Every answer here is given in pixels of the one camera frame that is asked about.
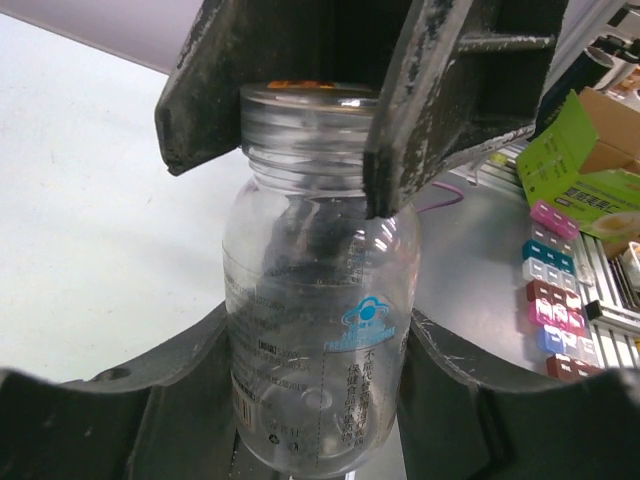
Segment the gold bottle lid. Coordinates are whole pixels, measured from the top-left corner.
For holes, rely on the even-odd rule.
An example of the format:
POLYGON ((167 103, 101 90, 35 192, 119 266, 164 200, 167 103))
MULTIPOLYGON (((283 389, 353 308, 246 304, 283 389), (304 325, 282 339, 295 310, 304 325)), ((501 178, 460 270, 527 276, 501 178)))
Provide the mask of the gold bottle lid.
POLYGON ((271 81, 240 88, 243 102, 256 105, 372 115, 379 93, 367 86, 319 81, 271 81))

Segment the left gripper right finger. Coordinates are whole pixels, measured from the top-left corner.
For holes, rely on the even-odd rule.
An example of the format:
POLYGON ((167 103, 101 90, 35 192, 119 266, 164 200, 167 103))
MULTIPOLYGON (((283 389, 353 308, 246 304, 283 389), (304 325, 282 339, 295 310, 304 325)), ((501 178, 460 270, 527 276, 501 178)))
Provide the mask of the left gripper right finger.
POLYGON ((639 373, 563 382, 413 310, 398 403, 410 479, 636 479, 639 373))

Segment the clear pill bottle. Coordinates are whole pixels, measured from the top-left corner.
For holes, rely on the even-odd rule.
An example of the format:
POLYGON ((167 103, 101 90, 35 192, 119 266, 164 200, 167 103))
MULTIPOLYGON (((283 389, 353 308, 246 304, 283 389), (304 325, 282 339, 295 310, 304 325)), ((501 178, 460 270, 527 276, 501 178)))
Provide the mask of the clear pill bottle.
POLYGON ((418 277, 412 205, 370 217, 372 115, 240 98, 252 174, 222 240, 239 436, 296 479, 364 464, 396 416, 418 277))

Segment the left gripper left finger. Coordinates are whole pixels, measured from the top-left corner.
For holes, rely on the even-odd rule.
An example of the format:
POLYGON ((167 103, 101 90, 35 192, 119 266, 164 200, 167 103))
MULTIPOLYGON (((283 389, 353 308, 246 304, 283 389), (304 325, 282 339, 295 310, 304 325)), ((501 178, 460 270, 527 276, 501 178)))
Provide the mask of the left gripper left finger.
POLYGON ((226 309, 88 381, 1 372, 4 479, 226 479, 226 309))

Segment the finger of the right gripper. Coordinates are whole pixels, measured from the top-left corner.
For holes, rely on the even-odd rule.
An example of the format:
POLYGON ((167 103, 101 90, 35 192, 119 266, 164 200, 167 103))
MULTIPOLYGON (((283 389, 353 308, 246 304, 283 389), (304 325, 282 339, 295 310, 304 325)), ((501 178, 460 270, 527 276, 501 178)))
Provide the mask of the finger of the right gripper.
POLYGON ((155 107, 169 173, 239 145, 241 86, 319 74, 319 2, 204 2, 155 107))
POLYGON ((364 147, 367 214, 532 134, 564 1, 414 1, 364 147))

